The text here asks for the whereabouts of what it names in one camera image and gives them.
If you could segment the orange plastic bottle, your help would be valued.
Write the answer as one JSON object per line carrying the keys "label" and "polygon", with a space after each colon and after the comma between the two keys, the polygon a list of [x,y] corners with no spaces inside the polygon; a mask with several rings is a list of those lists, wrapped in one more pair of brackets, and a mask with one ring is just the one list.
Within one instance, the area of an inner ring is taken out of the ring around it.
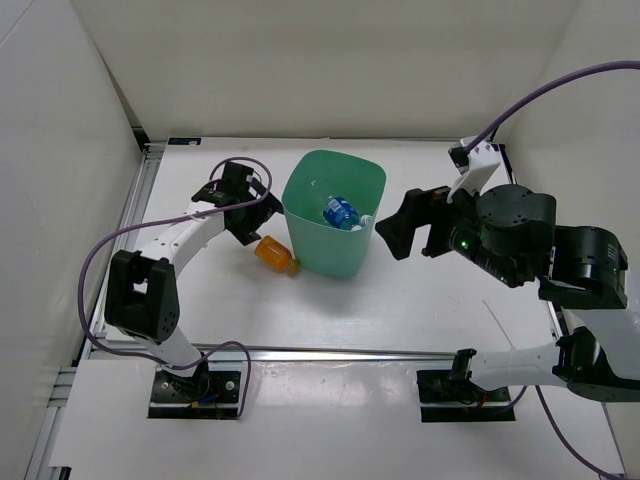
{"label": "orange plastic bottle", "polygon": [[254,254],[278,273],[293,276],[300,268],[300,262],[291,251],[271,236],[265,236],[259,241]]}

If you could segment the clear bottle white cap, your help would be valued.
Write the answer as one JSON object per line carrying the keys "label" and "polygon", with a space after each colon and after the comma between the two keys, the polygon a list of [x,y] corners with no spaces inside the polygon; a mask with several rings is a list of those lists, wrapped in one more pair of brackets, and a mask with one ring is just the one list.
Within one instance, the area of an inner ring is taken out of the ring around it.
{"label": "clear bottle white cap", "polygon": [[357,223],[354,223],[351,227],[351,231],[359,231],[365,229],[373,220],[371,215],[362,215],[359,217]]}

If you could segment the blue label plastic bottle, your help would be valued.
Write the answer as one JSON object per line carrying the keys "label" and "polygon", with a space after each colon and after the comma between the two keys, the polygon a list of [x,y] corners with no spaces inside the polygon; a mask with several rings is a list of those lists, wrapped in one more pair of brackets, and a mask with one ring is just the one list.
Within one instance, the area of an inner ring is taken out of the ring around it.
{"label": "blue label plastic bottle", "polygon": [[327,223],[337,229],[351,231],[354,223],[357,223],[360,215],[354,207],[343,197],[330,197],[322,211]]}

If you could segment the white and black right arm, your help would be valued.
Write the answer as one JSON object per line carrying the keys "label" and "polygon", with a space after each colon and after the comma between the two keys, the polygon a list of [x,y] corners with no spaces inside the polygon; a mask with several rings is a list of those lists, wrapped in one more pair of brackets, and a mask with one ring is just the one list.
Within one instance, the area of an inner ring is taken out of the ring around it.
{"label": "white and black right arm", "polygon": [[508,160],[502,145],[463,139],[449,151],[449,186],[407,191],[398,210],[374,220],[381,189],[360,160],[316,150],[294,168],[282,207],[296,256],[313,271],[351,274],[351,238],[377,233],[396,260],[426,228],[423,255],[455,253],[508,288],[536,283],[538,296],[580,325],[528,349],[459,350],[425,382],[434,403],[478,401],[509,386],[557,386],[597,402],[639,398],[639,289],[618,238],[594,226],[562,226],[556,201],[514,184],[490,186]]}

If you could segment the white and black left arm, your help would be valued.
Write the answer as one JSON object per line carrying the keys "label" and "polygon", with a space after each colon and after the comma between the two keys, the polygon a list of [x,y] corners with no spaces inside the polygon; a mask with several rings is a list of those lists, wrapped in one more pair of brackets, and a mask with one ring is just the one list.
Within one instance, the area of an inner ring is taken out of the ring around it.
{"label": "white and black left arm", "polygon": [[144,358],[176,375],[175,388],[188,400],[206,395],[210,377],[198,366],[207,356],[181,331],[177,280],[187,264],[218,235],[229,232],[242,245],[281,212],[273,177],[262,162],[231,157],[217,164],[207,183],[174,218],[146,222],[161,233],[143,247],[120,250],[109,266],[105,322],[133,339],[140,350],[113,350],[118,357]]}

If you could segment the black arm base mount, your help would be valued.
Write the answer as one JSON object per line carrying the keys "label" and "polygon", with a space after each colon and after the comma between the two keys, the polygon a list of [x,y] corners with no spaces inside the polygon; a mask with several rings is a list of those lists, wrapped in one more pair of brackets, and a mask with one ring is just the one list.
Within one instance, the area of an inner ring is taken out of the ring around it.
{"label": "black arm base mount", "polygon": [[170,420],[235,420],[240,407],[242,373],[200,364],[192,377],[180,377],[158,368],[147,417]]}

